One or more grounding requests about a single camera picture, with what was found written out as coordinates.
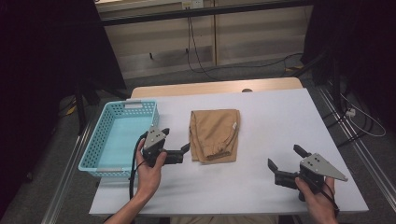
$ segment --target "fingers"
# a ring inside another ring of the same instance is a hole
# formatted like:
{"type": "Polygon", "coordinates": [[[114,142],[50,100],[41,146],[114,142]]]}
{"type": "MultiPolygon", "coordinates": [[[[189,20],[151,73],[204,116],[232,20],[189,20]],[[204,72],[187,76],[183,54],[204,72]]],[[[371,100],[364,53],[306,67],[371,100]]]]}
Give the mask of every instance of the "fingers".
{"type": "Polygon", "coordinates": [[[165,159],[166,159],[166,152],[160,153],[160,155],[157,157],[157,160],[155,161],[154,169],[161,170],[163,164],[165,163],[165,159]]]}
{"type": "Polygon", "coordinates": [[[306,201],[310,201],[315,197],[308,184],[306,184],[302,179],[296,177],[294,181],[296,182],[297,188],[304,194],[306,201]]]}
{"type": "Polygon", "coordinates": [[[325,183],[330,187],[330,189],[332,190],[332,193],[335,194],[335,187],[334,187],[334,178],[331,177],[327,177],[325,178],[325,183]]]}
{"type": "Polygon", "coordinates": [[[146,139],[142,139],[139,142],[139,146],[137,146],[137,151],[136,151],[136,163],[140,164],[141,162],[143,162],[145,159],[142,156],[142,153],[140,152],[140,149],[143,147],[143,145],[145,145],[145,140],[146,139]]]}

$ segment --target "basket handle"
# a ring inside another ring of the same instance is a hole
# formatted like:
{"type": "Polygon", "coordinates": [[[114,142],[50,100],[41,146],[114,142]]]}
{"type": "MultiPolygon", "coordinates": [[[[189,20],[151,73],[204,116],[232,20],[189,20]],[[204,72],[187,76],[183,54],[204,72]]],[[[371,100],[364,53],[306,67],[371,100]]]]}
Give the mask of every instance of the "basket handle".
{"type": "Polygon", "coordinates": [[[143,108],[143,104],[141,100],[127,100],[121,102],[126,109],[137,109],[137,108],[143,108]]]}
{"type": "Polygon", "coordinates": [[[97,168],[96,172],[100,173],[119,173],[122,172],[122,168],[97,168]]]}

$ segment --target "black curtain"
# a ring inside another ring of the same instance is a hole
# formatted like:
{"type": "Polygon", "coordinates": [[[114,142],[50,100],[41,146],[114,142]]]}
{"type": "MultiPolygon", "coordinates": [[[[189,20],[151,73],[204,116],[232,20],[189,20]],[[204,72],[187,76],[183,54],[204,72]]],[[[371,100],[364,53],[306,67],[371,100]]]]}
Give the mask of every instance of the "black curtain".
{"type": "Polygon", "coordinates": [[[323,84],[332,75],[332,60],[339,62],[354,90],[389,128],[396,130],[394,1],[318,1],[305,37],[303,63],[321,52],[327,58],[313,69],[323,84]]]}
{"type": "Polygon", "coordinates": [[[92,0],[0,0],[0,217],[50,140],[60,100],[74,94],[77,82],[125,88],[104,27],[80,26],[99,20],[92,0]]]}

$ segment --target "table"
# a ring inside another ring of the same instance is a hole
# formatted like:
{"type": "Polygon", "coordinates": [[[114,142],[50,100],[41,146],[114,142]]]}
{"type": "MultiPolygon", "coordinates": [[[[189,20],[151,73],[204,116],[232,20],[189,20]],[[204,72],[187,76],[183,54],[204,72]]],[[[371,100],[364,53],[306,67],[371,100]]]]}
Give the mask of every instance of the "table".
{"type": "MultiPolygon", "coordinates": [[[[180,148],[188,141],[192,109],[237,108],[241,127],[236,162],[202,165],[192,162],[187,153],[182,164],[165,165],[162,183],[141,216],[305,213],[305,204],[297,199],[298,191],[276,186],[273,173],[266,167],[267,158],[271,158],[279,169],[297,171],[301,158],[292,150],[294,144],[320,153],[349,177],[348,182],[336,182],[335,199],[341,212],[368,210],[297,78],[145,87],[133,92],[134,98],[143,96],[157,100],[159,127],[171,130],[164,146],[167,149],[180,148]],[[244,89],[253,92],[241,93],[244,89]]],[[[102,178],[90,214],[117,212],[128,201],[128,184],[126,179],[102,178]]]]}

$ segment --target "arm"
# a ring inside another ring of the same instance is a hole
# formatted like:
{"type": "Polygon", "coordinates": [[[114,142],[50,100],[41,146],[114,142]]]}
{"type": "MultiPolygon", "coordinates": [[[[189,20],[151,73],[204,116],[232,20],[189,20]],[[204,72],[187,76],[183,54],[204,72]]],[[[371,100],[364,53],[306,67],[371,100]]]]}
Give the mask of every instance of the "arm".
{"type": "MultiPolygon", "coordinates": [[[[299,177],[295,179],[296,185],[298,189],[304,194],[306,206],[308,207],[309,215],[314,219],[314,222],[317,224],[336,224],[337,219],[334,215],[334,208],[332,207],[332,203],[329,202],[327,198],[325,198],[321,193],[314,194],[312,193],[309,186],[299,177]]],[[[332,192],[334,191],[334,179],[330,177],[326,177],[326,184],[331,188],[332,192]]],[[[332,195],[330,190],[326,185],[323,186],[323,190],[332,195]]]]}
{"type": "MultiPolygon", "coordinates": [[[[137,165],[144,161],[140,149],[143,147],[145,140],[140,141],[137,147],[138,152],[136,153],[137,165]]],[[[106,223],[131,223],[140,210],[146,205],[146,203],[154,195],[155,191],[160,186],[161,181],[161,168],[165,163],[166,153],[162,152],[155,162],[153,168],[146,164],[142,164],[138,167],[138,186],[136,195],[125,204],[120,211],[118,211],[113,217],[111,217],[106,223]]]]}

